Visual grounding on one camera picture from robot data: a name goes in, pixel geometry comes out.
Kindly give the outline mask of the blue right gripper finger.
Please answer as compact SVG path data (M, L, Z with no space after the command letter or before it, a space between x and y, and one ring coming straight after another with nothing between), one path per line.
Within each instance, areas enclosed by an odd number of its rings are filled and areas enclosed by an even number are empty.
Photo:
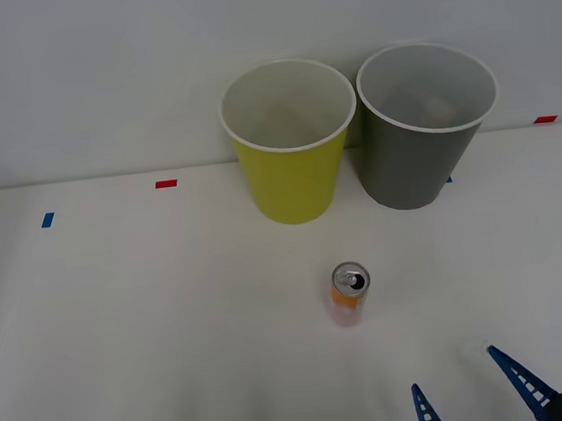
M562 421L562 393L496 346L489 345L487 352L515 387L536 421Z
M412 399L419 421L442 421L417 383L411 386Z

